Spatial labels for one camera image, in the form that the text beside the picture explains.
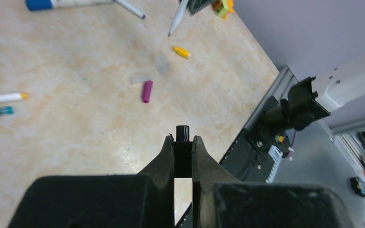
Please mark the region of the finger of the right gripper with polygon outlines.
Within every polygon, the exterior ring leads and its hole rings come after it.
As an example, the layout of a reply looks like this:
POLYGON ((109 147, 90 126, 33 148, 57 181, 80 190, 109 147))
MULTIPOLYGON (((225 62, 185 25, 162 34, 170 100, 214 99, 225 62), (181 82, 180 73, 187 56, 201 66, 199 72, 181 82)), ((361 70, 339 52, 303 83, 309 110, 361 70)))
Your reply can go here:
POLYGON ((214 2, 215 0, 188 0, 187 8, 191 15, 195 15, 214 2))

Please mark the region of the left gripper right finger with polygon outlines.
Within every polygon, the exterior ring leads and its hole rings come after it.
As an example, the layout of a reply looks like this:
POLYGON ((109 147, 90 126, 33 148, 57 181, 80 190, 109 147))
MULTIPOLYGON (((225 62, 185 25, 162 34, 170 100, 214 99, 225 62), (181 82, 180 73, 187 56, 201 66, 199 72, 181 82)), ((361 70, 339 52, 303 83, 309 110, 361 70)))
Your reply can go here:
POLYGON ((314 184, 242 182, 192 145, 192 225, 195 228, 351 228, 349 212, 330 188, 314 184))

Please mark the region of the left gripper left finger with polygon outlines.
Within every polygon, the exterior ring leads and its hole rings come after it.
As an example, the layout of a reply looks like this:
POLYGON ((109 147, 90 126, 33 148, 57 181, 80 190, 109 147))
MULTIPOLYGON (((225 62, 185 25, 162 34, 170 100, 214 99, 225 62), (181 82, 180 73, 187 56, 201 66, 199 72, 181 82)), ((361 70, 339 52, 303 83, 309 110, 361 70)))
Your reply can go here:
POLYGON ((174 146, 138 174, 44 176, 25 191, 11 228, 174 227, 174 146))

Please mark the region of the thin marker dark blue cap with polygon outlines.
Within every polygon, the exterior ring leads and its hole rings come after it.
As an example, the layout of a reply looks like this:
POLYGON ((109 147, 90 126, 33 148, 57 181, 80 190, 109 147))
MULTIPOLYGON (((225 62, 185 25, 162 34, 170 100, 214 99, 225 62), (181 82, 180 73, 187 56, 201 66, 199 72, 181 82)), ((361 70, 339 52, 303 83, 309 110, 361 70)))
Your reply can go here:
POLYGON ((146 18, 143 12, 141 12, 137 7, 133 6, 126 0, 115 0, 115 2, 124 7, 125 9, 127 9, 128 11, 130 11, 131 13, 133 13, 134 15, 136 15, 138 18, 140 19, 146 18))

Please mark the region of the magenta marker cap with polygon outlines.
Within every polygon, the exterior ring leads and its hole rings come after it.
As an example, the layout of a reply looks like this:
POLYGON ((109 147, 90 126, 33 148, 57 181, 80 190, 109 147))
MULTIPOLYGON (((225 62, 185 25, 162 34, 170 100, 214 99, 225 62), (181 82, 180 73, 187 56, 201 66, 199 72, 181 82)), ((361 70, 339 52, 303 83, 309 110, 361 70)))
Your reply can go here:
POLYGON ((154 84, 154 82, 152 80, 148 80, 148 81, 144 82, 143 88, 142 88, 142 93, 141 93, 142 102, 144 102, 144 103, 150 102, 153 84, 154 84))

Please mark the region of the white marker blue cap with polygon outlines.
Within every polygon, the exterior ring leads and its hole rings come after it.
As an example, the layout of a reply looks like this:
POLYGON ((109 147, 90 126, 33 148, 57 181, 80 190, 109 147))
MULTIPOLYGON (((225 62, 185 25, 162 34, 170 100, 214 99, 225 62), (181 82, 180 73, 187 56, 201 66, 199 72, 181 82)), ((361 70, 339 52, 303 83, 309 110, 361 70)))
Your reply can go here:
POLYGON ((113 0, 25 0, 26 7, 30 11, 85 7, 113 2, 113 0))

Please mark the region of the thin marker yellow cap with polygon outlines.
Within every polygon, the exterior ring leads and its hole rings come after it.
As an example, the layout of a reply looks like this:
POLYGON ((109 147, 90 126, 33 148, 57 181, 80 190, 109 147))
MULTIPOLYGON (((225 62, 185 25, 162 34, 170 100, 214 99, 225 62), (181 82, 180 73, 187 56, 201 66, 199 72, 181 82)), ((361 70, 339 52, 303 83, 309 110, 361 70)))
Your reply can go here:
POLYGON ((21 101, 28 98, 28 94, 24 92, 0 94, 0 103, 21 101))

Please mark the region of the thin marker black cap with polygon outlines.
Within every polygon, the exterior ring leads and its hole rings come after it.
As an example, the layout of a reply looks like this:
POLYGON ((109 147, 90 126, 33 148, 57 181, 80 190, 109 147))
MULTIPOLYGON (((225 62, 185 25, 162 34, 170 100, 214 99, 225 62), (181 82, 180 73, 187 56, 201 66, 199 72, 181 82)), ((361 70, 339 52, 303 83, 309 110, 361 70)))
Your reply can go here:
POLYGON ((168 37, 170 37, 175 32, 175 30, 178 28, 178 26, 180 25, 180 23, 184 17, 184 14, 187 10, 188 2, 189 2, 189 0, 181 0, 180 4, 178 6, 178 9, 174 15, 174 18, 171 22, 170 29, 168 31, 168 37))

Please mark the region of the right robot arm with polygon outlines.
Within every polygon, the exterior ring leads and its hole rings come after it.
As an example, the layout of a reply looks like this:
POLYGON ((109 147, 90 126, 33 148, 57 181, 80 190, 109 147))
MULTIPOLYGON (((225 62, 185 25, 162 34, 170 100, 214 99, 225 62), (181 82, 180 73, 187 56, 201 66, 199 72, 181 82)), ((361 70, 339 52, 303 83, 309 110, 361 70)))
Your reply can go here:
POLYGON ((275 66, 315 78, 330 128, 365 127, 365 0, 237 0, 234 9, 275 66))

